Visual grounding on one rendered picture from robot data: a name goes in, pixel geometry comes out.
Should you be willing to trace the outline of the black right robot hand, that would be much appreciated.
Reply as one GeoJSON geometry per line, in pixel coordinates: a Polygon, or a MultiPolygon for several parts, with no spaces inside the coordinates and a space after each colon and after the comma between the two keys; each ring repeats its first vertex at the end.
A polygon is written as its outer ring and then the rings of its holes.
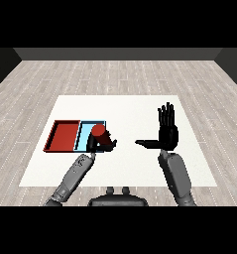
{"type": "Polygon", "coordinates": [[[173,151],[178,145],[178,127],[175,124],[174,106],[169,102],[158,109],[159,112],[159,139],[136,140],[135,143],[146,149],[162,149],[173,151]]]}

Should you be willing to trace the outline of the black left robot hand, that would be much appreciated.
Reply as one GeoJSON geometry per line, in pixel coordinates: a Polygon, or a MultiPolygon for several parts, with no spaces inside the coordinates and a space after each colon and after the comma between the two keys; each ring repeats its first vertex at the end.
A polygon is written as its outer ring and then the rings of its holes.
{"type": "Polygon", "coordinates": [[[116,143],[117,141],[114,140],[111,145],[100,145],[90,133],[87,140],[86,151],[91,153],[111,152],[116,147],[116,143]]]}

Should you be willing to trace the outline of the red can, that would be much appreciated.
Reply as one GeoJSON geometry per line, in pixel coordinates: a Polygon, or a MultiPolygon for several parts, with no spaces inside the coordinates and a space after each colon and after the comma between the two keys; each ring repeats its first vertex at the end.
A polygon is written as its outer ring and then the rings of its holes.
{"type": "Polygon", "coordinates": [[[92,136],[100,145],[111,145],[112,141],[103,124],[95,124],[91,129],[92,136]]]}

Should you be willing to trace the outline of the light blue shallow open box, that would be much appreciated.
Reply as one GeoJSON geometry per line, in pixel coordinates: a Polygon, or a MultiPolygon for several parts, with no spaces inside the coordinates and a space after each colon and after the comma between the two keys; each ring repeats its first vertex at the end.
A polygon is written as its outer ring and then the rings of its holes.
{"type": "Polygon", "coordinates": [[[106,125],[105,120],[82,120],[79,124],[79,129],[76,134],[73,151],[75,153],[85,153],[88,136],[92,127],[96,124],[106,125]]]}

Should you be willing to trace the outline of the red shallow open box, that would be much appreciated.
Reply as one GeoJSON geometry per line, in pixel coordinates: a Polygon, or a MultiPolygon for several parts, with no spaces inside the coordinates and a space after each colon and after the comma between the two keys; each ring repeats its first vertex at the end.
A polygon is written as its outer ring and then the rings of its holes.
{"type": "Polygon", "coordinates": [[[79,123],[79,120],[56,120],[47,139],[44,152],[72,153],[79,123]]]}

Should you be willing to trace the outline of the dark grey robot body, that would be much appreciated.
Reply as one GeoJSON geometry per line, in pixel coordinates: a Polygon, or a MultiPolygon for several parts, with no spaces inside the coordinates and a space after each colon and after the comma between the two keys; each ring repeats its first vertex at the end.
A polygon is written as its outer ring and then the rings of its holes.
{"type": "Polygon", "coordinates": [[[108,187],[105,195],[92,198],[88,206],[148,206],[148,203],[142,197],[131,195],[128,187],[123,187],[121,194],[115,194],[114,187],[108,187]]]}

